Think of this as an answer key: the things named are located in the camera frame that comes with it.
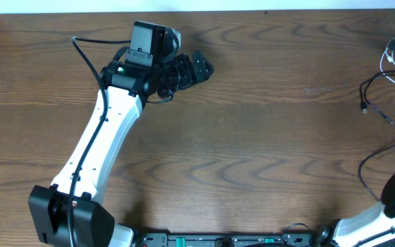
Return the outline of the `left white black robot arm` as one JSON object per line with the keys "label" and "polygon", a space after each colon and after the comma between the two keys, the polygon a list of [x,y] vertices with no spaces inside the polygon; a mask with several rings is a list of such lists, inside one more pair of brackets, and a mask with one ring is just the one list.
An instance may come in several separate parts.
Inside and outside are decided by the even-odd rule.
{"label": "left white black robot arm", "polygon": [[112,166],[150,95],[168,102],[177,91],[208,80],[213,65],[200,51],[153,62],[117,54],[102,69],[95,109],[66,165],[49,187],[36,185],[28,206],[40,242],[51,246],[133,246],[136,232],[103,208]]}

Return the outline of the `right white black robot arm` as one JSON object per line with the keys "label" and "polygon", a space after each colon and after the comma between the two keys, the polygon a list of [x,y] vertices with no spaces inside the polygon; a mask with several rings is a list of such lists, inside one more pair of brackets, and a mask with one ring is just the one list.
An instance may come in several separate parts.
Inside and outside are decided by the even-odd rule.
{"label": "right white black robot arm", "polygon": [[[379,60],[379,72],[359,86],[360,108],[366,114],[368,108],[375,110],[386,122],[393,121],[368,99],[368,89],[378,79],[386,78],[395,84],[395,37],[385,46]],[[314,235],[310,246],[384,246],[395,244],[395,174],[385,184],[378,197],[363,179],[362,168],[371,158],[395,148],[395,143],[374,151],[358,166],[360,183],[376,200],[376,203],[362,213],[341,220],[335,220]]]}

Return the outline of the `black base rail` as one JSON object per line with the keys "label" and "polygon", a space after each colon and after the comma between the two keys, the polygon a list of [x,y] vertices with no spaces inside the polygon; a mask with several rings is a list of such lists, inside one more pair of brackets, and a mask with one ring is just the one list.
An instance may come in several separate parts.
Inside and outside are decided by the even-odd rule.
{"label": "black base rail", "polygon": [[320,238],[312,231],[288,231],[271,235],[205,235],[139,233],[131,247],[248,247],[248,246],[337,246],[336,241]]}

